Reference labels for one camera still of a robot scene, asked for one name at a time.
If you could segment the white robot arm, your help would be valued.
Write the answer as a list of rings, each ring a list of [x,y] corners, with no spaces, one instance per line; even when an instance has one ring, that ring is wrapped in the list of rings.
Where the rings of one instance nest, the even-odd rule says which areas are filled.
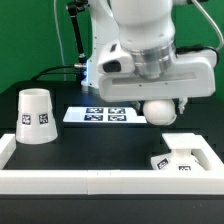
[[[89,82],[108,102],[144,104],[179,101],[183,110],[194,97],[215,92],[218,50],[175,46],[171,13],[207,0],[82,0],[90,9],[95,49]]]

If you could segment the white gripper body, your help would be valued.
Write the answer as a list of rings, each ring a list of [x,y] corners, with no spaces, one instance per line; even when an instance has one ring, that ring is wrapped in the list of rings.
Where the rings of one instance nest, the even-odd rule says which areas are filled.
[[[108,102],[206,97],[215,92],[218,55],[212,49],[178,53],[172,46],[159,51],[121,48],[131,54],[135,70],[99,72],[100,96]]]

